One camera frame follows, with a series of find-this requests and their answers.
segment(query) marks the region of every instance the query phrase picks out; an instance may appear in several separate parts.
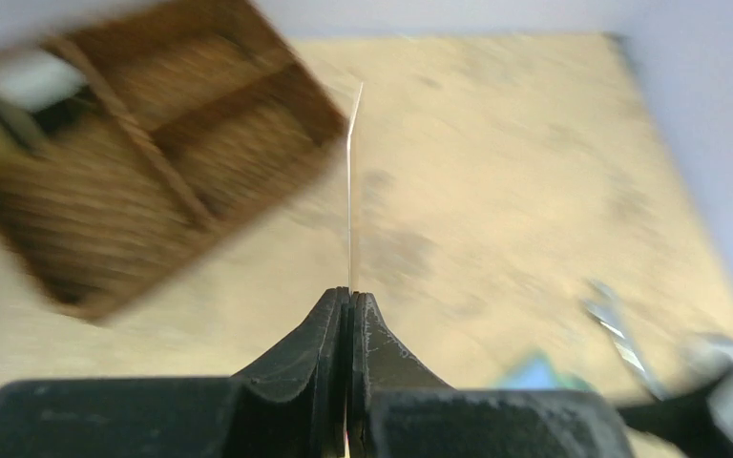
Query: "white wall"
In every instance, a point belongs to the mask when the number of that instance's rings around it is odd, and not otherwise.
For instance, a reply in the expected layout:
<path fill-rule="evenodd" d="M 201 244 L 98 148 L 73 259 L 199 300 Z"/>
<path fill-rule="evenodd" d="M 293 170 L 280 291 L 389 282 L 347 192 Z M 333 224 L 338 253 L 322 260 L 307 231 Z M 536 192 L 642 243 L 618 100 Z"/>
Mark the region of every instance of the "white wall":
<path fill-rule="evenodd" d="M 91 10 L 155 0 L 0 0 L 0 43 Z M 657 0 L 255 0 L 284 34 L 615 31 Z"/>
<path fill-rule="evenodd" d="M 626 32 L 648 106 L 733 274 L 733 1 L 666 0 Z"/>

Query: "thin white stick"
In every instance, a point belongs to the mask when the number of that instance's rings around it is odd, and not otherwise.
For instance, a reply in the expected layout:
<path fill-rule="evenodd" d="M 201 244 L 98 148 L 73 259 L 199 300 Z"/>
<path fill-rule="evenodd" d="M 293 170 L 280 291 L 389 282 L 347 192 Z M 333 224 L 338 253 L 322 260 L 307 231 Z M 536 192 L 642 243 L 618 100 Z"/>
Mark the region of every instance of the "thin white stick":
<path fill-rule="evenodd" d="M 358 117 L 358 107 L 361 105 L 361 93 L 364 91 L 364 83 L 358 87 L 355 94 L 355 101 L 352 104 L 352 111 L 349 114 L 349 127 L 346 130 L 346 247 L 347 247 L 347 280 L 346 287 L 349 294 L 353 293 L 352 283 L 353 259 L 352 259 L 352 133 L 355 131 L 355 118 Z"/>

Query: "wooden table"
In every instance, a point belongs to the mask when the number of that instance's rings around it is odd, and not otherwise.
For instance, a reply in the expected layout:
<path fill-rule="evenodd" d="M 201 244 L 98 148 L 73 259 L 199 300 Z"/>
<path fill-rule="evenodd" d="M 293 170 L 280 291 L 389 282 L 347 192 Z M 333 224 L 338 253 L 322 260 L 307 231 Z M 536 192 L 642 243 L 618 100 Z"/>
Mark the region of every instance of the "wooden table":
<path fill-rule="evenodd" d="M 733 335 L 733 289 L 613 43 L 602 35 L 296 44 L 359 114 L 357 287 L 447 382 L 484 387 L 531 351 L 606 396 L 641 391 L 584 313 L 609 283 L 644 356 Z M 105 327 L 55 316 L 0 259 L 0 384 L 233 372 L 346 284 L 344 153 L 328 176 Z M 5 286 L 11 281 L 14 287 Z"/>

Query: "table surface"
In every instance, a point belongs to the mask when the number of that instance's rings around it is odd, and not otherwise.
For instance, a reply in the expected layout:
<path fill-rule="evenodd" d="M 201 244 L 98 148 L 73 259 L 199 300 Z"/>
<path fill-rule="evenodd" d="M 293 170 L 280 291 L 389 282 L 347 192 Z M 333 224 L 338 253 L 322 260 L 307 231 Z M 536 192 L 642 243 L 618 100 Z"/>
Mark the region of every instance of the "table surface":
<path fill-rule="evenodd" d="M 493 385 L 540 350 L 606 396 L 641 396 L 580 304 L 590 278 L 619 292 L 671 386 L 686 339 L 733 335 L 729 278 L 607 37 L 295 46 L 344 113 L 365 82 L 356 287 L 447 382 Z M 0 384 L 240 369 L 346 285 L 344 158 L 104 326 L 51 313 L 0 249 Z"/>

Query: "wicker basket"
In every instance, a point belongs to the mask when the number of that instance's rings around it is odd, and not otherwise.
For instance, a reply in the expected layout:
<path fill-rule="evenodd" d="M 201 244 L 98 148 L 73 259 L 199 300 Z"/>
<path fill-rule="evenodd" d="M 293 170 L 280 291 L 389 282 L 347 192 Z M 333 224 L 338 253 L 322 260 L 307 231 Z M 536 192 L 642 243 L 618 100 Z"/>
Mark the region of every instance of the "wicker basket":
<path fill-rule="evenodd" d="M 102 110 L 0 163 L 0 233 L 96 319 L 320 173 L 341 115 L 242 0 L 176 0 L 52 40 Z"/>

